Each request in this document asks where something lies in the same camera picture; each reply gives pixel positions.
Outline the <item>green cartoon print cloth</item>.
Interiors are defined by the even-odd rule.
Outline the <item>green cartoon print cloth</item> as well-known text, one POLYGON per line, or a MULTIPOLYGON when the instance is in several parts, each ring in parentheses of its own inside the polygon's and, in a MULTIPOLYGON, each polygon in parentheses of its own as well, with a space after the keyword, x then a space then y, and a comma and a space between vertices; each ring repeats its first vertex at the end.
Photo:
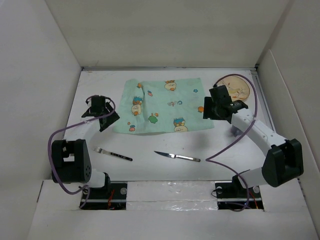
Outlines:
POLYGON ((113 130, 147 135, 212 129, 203 118, 205 92, 200 78, 126 81, 113 130))

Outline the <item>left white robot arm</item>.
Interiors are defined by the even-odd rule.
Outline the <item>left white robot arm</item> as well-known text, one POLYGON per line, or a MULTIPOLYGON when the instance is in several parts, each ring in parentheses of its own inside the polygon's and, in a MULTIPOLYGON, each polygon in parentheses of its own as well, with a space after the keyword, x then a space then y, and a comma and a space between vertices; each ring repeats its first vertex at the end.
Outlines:
POLYGON ((65 139, 53 141, 57 132, 49 137, 47 150, 54 183, 69 194, 71 191, 64 184, 84 184, 103 199, 111 194, 110 177, 92 167, 88 145, 93 136, 102 131, 101 122, 110 120, 113 124, 116 116, 115 103, 110 100, 102 116, 85 117, 84 121, 66 127, 71 131, 65 139))

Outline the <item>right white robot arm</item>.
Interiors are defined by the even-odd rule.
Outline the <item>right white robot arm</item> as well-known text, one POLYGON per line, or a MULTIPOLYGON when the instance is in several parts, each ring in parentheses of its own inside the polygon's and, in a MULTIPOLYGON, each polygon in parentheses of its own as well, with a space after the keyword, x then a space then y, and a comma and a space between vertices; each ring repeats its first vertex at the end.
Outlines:
POLYGON ((204 119, 222 120, 245 133, 262 151, 262 167, 249 170, 232 178, 231 191, 243 197, 251 187, 270 185, 274 188, 304 173, 302 145, 297 139, 288 140, 266 126, 241 100, 225 102, 204 98, 204 119))

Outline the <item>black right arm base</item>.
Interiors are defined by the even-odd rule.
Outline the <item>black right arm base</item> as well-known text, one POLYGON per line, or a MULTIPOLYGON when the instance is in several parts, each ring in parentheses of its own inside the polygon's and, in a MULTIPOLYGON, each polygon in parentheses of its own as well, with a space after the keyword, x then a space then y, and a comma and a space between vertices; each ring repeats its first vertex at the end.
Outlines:
POLYGON ((253 186, 248 189, 243 188, 239 180, 219 180, 214 183, 214 189, 211 196, 217 200, 219 210, 231 210, 239 212, 242 208, 245 210, 263 210, 261 191, 259 186, 253 186))

